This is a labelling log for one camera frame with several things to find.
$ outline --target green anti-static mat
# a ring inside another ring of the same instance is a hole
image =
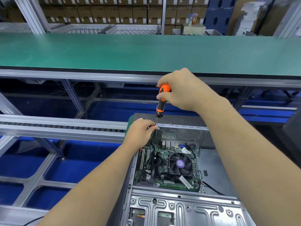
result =
[[[0,33],[0,66],[300,76],[300,48],[264,36]]]

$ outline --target green circuit board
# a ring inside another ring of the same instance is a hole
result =
[[[141,172],[143,171],[148,159],[150,158],[151,154],[153,152],[153,147],[151,145],[145,145],[143,148],[139,150],[138,154],[138,160],[137,160],[137,166],[136,166],[136,173],[135,173],[135,178],[134,178],[134,185],[137,184],[138,179],[140,177]],[[177,153],[182,153],[181,148],[175,148],[171,151],[162,149],[160,148],[159,145],[155,145],[155,152],[159,153],[159,155],[162,157],[164,160],[163,165],[158,166],[158,171],[160,173],[168,173],[169,171],[169,166],[168,166],[168,156],[171,152],[177,152]],[[192,178],[185,178],[187,182],[192,186],[189,190],[190,191],[198,191],[199,189],[199,181],[200,176],[198,172],[198,164],[196,162],[196,159],[191,159],[192,163],[192,169],[193,169],[193,177]],[[183,183],[178,181],[177,179],[174,178],[167,178],[164,177],[163,179],[156,179],[154,180],[154,185],[157,185],[159,187],[164,187],[164,188],[169,188],[169,189],[178,189],[178,190],[187,190],[186,186],[184,186]]]

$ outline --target orange screwdriver handle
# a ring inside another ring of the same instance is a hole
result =
[[[171,92],[170,85],[169,84],[163,84],[160,88],[159,93],[162,93],[162,92]],[[160,112],[160,113],[163,113],[165,104],[166,104],[166,100],[160,99],[159,104],[157,106],[157,111]]]

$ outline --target left hand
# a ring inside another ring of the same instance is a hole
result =
[[[132,148],[136,152],[149,141],[152,132],[156,129],[158,127],[155,126],[155,122],[139,118],[128,129],[123,145]]]

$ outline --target hand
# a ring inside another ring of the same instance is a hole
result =
[[[200,105],[217,94],[203,81],[194,76],[187,68],[176,70],[164,75],[158,82],[158,87],[170,84],[172,91],[157,95],[157,99],[165,99],[172,105],[183,109],[197,112]]]
[[[139,118],[131,124],[123,144],[136,152],[149,141],[152,132],[156,129],[158,129],[158,127],[155,126],[155,122]]]

